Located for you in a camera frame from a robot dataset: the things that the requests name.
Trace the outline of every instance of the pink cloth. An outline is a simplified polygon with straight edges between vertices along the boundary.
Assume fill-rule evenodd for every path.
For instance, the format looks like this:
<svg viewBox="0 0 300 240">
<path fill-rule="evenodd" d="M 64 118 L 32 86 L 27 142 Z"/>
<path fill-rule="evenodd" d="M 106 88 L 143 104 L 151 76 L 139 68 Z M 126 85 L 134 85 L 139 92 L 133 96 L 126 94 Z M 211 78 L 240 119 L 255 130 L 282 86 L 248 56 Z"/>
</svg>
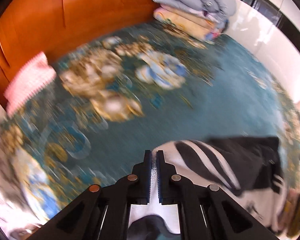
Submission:
<svg viewBox="0 0 300 240">
<path fill-rule="evenodd" d="M 54 80 L 55 70 L 48 65 L 48 60 L 40 52 L 29 60 L 14 77 L 4 96 L 8 100 L 7 114 L 12 117 L 27 100 Z"/>
</svg>

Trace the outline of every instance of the screw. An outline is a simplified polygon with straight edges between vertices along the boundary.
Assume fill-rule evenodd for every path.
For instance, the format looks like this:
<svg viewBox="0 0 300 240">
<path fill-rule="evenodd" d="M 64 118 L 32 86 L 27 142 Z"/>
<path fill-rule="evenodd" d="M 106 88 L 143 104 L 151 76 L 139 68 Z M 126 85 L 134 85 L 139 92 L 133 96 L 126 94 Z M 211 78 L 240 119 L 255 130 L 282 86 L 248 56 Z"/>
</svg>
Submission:
<svg viewBox="0 0 300 240">
<path fill-rule="evenodd" d="M 172 179 L 173 181 L 179 181 L 179 180 L 181 180 L 181 176 L 180 176 L 179 174 L 175 174 L 175 175 L 172 175 L 172 176 L 171 176 L 171 179 Z"/>
<path fill-rule="evenodd" d="M 100 187 L 99 187 L 99 185 L 94 184 L 89 187 L 89 190 L 91 192 L 98 192 L 100 190 Z"/>
<path fill-rule="evenodd" d="M 135 174 L 128 175 L 128 180 L 130 180 L 130 181 L 135 181 L 135 180 L 137 180 L 137 178 L 138 178 L 138 176 Z"/>
<path fill-rule="evenodd" d="M 209 185 L 209 189 L 211 191 L 218 191 L 220 189 L 220 187 L 216 184 L 211 184 L 211 185 Z"/>
</svg>

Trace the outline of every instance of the bed sheet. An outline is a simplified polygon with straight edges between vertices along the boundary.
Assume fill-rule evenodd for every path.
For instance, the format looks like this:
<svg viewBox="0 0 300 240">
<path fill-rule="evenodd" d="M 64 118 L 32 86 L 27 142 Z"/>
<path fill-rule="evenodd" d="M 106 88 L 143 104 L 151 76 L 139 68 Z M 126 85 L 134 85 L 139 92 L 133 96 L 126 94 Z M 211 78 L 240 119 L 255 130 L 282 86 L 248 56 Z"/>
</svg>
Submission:
<svg viewBox="0 0 300 240">
<path fill-rule="evenodd" d="M 227 35 L 201 43 L 144 23 L 84 44 L 53 67 L 57 78 L 2 125 L 8 158 L 40 220 L 90 184 L 130 174 L 144 150 L 171 140 L 278 136 L 285 180 L 300 186 L 300 115 Z"/>
</svg>

